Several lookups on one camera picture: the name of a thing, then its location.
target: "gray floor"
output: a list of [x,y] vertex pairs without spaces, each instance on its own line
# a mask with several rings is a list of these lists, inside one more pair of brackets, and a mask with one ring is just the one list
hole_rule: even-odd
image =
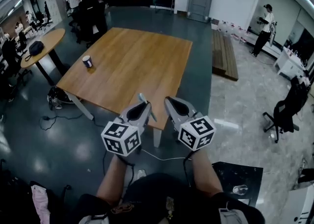
[[297,180],[302,158],[313,167],[314,113],[311,104],[314,99],[309,96],[301,112],[293,117],[300,131],[284,133],[275,144],[271,134],[276,132],[264,133],[262,130],[267,123],[262,113],[272,114],[276,103],[287,96],[290,82],[277,75],[277,69],[273,67],[275,61],[265,53],[255,59],[249,54],[251,47],[235,40],[233,46],[238,82],[212,76],[209,117],[213,121],[216,119],[217,135],[209,146],[209,157],[212,162],[262,167],[257,208],[265,216],[266,223],[277,224],[288,191]]
[[[66,29],[65,37],[55,51],[63,63],[72,65],[86,51],[86,44],[76,43],[68,22],[65,20],[55,27]],[[211,83],[210,25],[174,16],[169,11],[155,13],[152,9],[139,7],[112,8],[107,23],[109,27],[140,29],[193,41],[178,97],[189,100],[207,114]],[[55,82],[61,78],[49,57],[40,62]],[[0,158],[6,159],[4,167],[17,177],[26,182],[35,180],[57,195],[61,194],[66,184],[70,184],[73,189],[67,193],[66,203],[71,206],[81,194],[94,194],[103,178],[105,147],[100,137],[102,128],[81,117],[71,121],[58,119],[51,129],[41,130],[38,125],[40,117],[54,116],[47,103],[50,86],[36,66],[30,69],[33,76],[29,76],[26,87],[21,87],[15,100],[8,105],[7,119],[0,125]],[[91,104],[85,105],[95,115],[98,124],[105,125],[116,117]],[[74,105],[66,105],[57,113],[73,117],[79,115],[80,111]],[[147,128],[142,140],[145,150],[163,159],[188,154],[187,148],[175,143],[169,122],[162,134],[159,149],[153,147],[151,129]],[[105,168],[110,158],[111,154],[108,154]],[[149,174],[166,172],[184,179],[182,160],[163,162],[142,152],[136,161],[135,170],[138,169],[145,169]],[[130,176],[131,171],[128,170],[126,182]]]

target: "round wooden table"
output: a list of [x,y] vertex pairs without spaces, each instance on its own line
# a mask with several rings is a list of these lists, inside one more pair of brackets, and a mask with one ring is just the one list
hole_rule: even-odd
[[44,75],[46,80],[50,85],[55,85],[55,83],[52,81],[52,79],[49,77],[49,75],[46,73],[44,68],[39,63],[39,60],[42,59],[44,56],[49,54],[50,58],[54,62],[55,66],[61,73],[61,75],[65,75],[67,72],[67,68],[63,65],[63,63],[60,61],[57,53],[54,50],[54,47],[60,43],[62,38],[64,37],[65,29],[56,29],[53,30],[46,35],[44,35],[42,38],[39,39],[44,44],[44,48],[41,53],[39,53],[36,56],[31,56],[28,61],[25,61],[25,59],[29,56],[29,51],[27,51],[22,58],[21,61],[21,67],[22,68],[28,68],[32,66],[33,64],[36,64],[38,69],[41,71],[41,73]]

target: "blue cup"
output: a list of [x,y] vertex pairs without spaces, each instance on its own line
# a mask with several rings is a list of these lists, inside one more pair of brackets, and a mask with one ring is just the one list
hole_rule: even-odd
[[93,66],[92,58],[90,57],[90,55],[84,56],[82,61],[87,68]]

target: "pink cloth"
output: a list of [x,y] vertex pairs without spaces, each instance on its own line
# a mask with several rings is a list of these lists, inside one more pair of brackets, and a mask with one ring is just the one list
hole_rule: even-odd
[[40,186],[31,186],[33,193],[33,202],[36,208],[36,212],[40,218],[41,224],[49,224],[50,212],[48,210],[48,196],[46,189]]

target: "wooden bench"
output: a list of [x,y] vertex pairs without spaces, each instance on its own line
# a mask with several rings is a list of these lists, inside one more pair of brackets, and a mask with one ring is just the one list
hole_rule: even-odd
[[237,81],[236,58],[230,37],[212,31],[212,73]]

